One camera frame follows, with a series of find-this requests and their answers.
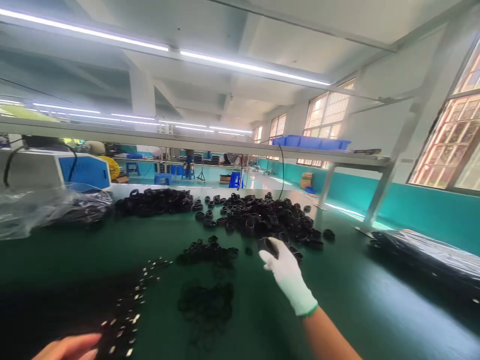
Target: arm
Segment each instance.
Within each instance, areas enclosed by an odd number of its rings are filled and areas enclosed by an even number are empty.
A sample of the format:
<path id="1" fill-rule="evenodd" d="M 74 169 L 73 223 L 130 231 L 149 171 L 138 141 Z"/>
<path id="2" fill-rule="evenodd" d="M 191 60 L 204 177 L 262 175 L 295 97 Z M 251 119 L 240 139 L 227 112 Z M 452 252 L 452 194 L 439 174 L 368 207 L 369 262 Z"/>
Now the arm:
<path id="1" fill-rule="evenodd" d="M 306 336 L 318 360 L 360 360 L 360 356 L 342 336 L 327 314 L 319 307 L 302 278 L 297 260 L 280 240 L 269 237 L 278 251 L 278 259 L 267 251 L 259 255 L 265 270 L 272 271 L 275 280 L 290 301 L 295 314 L 303 318 Z"/>

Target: clear plastic wrap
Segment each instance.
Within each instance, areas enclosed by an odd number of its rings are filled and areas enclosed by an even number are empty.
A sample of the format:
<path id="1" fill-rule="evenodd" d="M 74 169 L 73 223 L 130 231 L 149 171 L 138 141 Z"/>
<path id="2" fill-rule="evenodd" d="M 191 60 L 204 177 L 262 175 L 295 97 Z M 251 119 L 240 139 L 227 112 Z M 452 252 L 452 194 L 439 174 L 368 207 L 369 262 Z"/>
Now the clear plastic wrap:
<path id="1" fill-rule="evenodd" d="M 372 232 L 370 246 L 480 302 L 480 257 L 418 232 Z"/>
<path id="2" fill-rule="evenodd" d="M 111 207 L 112 198 L 107 192 L 86 184 L 7 190 L 0 194 L 0 240 L 27 238 L 32 229 L 52 224 L 89 226 L 109 215 Z"/>

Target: blue chair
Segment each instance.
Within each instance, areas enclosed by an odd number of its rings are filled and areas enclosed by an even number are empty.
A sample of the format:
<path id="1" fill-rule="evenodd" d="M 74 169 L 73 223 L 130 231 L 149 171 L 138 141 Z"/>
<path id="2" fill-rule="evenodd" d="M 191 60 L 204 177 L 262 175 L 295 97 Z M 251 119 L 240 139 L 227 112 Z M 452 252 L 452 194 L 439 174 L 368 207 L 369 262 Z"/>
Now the blue chair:
<path id="1" fill-rule="evenodd" d="M 188 169 L 188 168 L 184 169 L 182 167 L 181 179 L 183 180 L 184 177 L 188 178 L 188 180 L 192 180 L 192 178 L 195 179 L 195 170 L 194 169 Z"/>
<path id="2" fill-rule="evenodd" d="M 232 172 L 230 176 L 230 184 L 228 185 L 228 187 L 238 189 L 241 177 L 242 177 L 242 174 L 240 172 Z"/>
<path id="3" fill-rule="evenodd" d="M 137 176 L 140 176 L 140 168 L 139 168 L 139 163 L 138 162 L 127 162 L 126 163 L 126 174 L 130 173 L 136 173 Z"/>
<path id="4" fill-rule="evenodd" d="M 154 184 L 170 186 L 172 184 L 172 174 L 166 172 L 157 172 L 155 174 Z"/>

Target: cardboard box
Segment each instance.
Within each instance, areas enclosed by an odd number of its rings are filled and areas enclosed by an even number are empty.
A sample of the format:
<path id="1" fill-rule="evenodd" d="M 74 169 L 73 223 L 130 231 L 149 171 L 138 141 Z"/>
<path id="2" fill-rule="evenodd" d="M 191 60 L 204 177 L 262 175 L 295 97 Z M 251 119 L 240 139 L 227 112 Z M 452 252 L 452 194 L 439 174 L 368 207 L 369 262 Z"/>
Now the cardboard box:
<path id="1" fill-rule="evenodd" d="M 311 172 L 304 172 L 301 175 L 300 187 L 302 189 L 305 189 L 306 187 L 312 187 L 312 173 Z"/>

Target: white work glove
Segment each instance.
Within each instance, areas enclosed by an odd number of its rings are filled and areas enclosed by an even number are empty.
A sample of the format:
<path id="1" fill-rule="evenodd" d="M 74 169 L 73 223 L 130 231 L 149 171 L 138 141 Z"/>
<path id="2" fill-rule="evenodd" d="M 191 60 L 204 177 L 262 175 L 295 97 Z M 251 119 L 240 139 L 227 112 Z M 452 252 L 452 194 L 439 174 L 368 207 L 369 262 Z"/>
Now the white work glove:
<path id="1" fill-rule="evenodd" d="M 258 254 L 265 262 L 263 268 L 273 272 L 276 283 L 290 301 L 295 314 L 302 317 L 310 316 L 317 309 L 319 303 L 305 284 L 297 259 L 283 241 L 274 237 L 268 239 L 277 249 L 278 259 L 268 251 L 259 251 Z"/>

